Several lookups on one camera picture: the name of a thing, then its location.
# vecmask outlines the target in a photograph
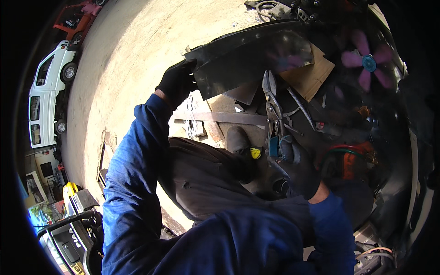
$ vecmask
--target red forklift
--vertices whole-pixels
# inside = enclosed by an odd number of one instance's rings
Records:
[[[69,47],[79,47],[105,0],[86,0],[75,5],[66,5],[60,11],[53,28],[67,33]]]

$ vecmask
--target wrist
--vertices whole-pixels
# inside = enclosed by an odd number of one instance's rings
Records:
[[[165,101],[166,104],[168,105],[168,107],[170,107],[171,110],[173,110],[173,107],[171,105],[169,98],[166,96],[166,94],[162,90],[157,89],[156,91],[154,91],[154,94],[157,95],[158,97],[160,97],[160,99],[162,99],[163,101]]]
[[[308,200],[310,204],[317,204],[325,200],[330,194],[330,190],[327,188],[327,186],[324,184],[324,182],[321,180],[318,186],[318,190],[316,191],[315,195],[311,199]]]

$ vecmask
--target gloved hand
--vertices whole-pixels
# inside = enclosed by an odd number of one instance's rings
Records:
[[[268,156],[269,165],[284,175],[290,188],[306,200],[311,199],[318,190],[321,175],[308,152],[290,135],[283,137],[279,146],[282,158]]]
[[[196,59],[190,59],[169,67],[155,88],[155,90],[162,90],[166,95],[173,111],[188,97],[190,92],[198,89],[194,75],[190,75],[196,64]]]

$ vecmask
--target concrete floor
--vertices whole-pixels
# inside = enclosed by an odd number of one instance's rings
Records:
[[[97,184],[103,140],[110,140],[106,168],[134,119],[134,107],[149,98],[168,67],[183,59],[181,52],[187,45],[194,48],[259,23],[256,12],[247,11],[243,2],[111,0],[103,7],[84,40],[70,91],[62,145],[70,181],[89,189],[100,204],[104,202]],[[233,100],[223,95],[209,103],[213,111],[234,112]],[[171,136],[184,136],[180,125],[170,125]],[[230,125],[220,126],[226,136]],[[253,125],[244,128],[253,145],[264,144],[263,130]],[[224,147],[224,140],[219,144]],[[192,221],[160,186],[157,194],[162,212],[183,228],[179,232],[191,228]]]

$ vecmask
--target yellow tag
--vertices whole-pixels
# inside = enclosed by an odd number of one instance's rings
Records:
[[[259,159],[261,157],[261,150],[257,148],[251,148],[250,154],[252,155],[253,159]]]
[[[76,275],[85,275],[84,267],[81,262],[76,262],[70,266]]]

